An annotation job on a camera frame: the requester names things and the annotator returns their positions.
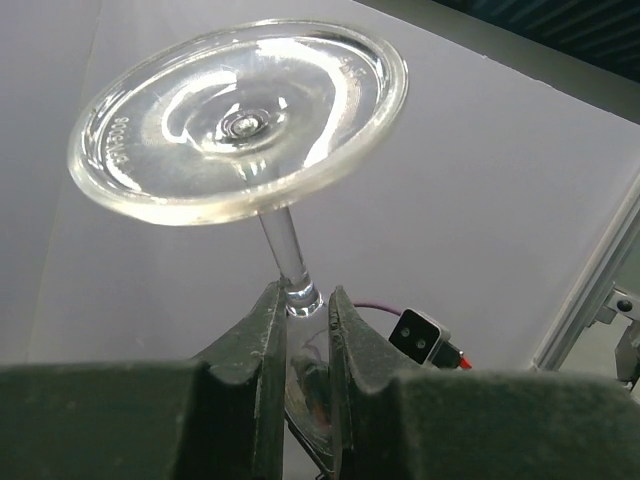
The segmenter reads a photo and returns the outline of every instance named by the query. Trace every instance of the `glass rim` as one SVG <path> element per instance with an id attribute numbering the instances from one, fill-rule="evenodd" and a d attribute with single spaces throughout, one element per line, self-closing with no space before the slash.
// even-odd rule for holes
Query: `glass rim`
<path id="1" fill-rule="evenodd" d="M 169 57 L 188 46 L 203 40 L 209 40 L 237 30 L 255 27 L 282 26 L 286 24 L 317 26 L 322 31 L 341 33 L 365 45 L 387 63 L 390 83 L 388 94 L 376 107 L 367 123 L 349 140 L 332 151 L 322 161 L 297 170 L 276 180 L 261 185 L 249 186 L 242 190 L 221 192 L 200 198 L 158 199 L 152 196 L 127 196 L 101 186 L 91 172 L 83 167 L 89 154 L 85 148 L 83 132 L 91 126 L 99 107 L 109 98 L 110 93 L 134 73 Z M 360 27 L 350 24 L 310 19 L 268 19 L 243 23 L 232 27 L 214 30 L 168 47 L 152 55 L 134 67 L 127 69 L 109 85 L 103 88 L 83 109 L 79 120 L 73 127 L 68 146 L 68 167 L 71 176 L 80 190 L 98 204 L 116 212 L 132 216 L 149 223 L 163 225 L 219 224 L 252 217 L 289 206 L 301 198 L 321 190 L 352 172 L 363 157 L 377 146 L 390 130 L 393 121 L 404 103 L 408 90 L 408 72 L 406 63 L 398 51 L 384 38 L 371 34 Z M 185 214 L 188 218 L 202 218 L 201 222 L 154 222 L 157 217 L 151 211 L 161 207 L 167 213 L 167 219 L 179 218 Z"/>

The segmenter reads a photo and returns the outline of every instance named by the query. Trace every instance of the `upside-down wine glass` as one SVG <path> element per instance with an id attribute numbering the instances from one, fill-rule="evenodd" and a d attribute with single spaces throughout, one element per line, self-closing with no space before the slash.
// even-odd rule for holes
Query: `upside-down wine glass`
<path id="1" fill-rule="evenodd" d="M 161 225 L 259 216 L 285 284 L 287 417 L 327 456 L 327 313 L 288 206 L 355 169 L 389 130 L 407 84 L 381 38 L 266 20 L 146 60 L 90 103 L 71 136 L 73 179 L 109 209 Z"/>

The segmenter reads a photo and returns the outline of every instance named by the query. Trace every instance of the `metal bracket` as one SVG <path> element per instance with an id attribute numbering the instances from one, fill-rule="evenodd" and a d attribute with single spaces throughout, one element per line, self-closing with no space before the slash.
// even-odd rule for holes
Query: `metal bracket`
<path id="1" fill-rule="evenodd" d="M 640 378 L 640 296 L 623 292 L 614 286 L 594 322 L 610 325 L 618 314 L 631 320 L 631 325 L 615 349 L 616 375 L 631 391 Z"/>

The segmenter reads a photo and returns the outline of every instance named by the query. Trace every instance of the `glass stem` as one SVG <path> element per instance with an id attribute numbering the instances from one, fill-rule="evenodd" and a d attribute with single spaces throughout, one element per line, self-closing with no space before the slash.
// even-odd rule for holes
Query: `glass stem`
<path id="1" fill-rule="evenodd" d="M 304 265 L 291 211 L 281 208 L 260 215 L 260 222 L 284 280 L 287 311 L 296 317 L 312 314 L 322 305 L 322 296 Z"/>

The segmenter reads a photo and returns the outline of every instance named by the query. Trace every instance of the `transparent glass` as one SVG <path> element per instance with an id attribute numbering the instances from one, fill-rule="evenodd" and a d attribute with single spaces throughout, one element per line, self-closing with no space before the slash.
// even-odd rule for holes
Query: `transparent glass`
<path id="1" fill-rule="evenodd" d="M 328 319 L 287 207 L 358 165 L 389 131 L 407 83 L 381 38 L 266 20 L 133 68 L 90 103 L 69 145 L 80 189 L 124 215 L 162 225 L 260 216 L 287 294 L 287 412 L 325 454 Z"/>

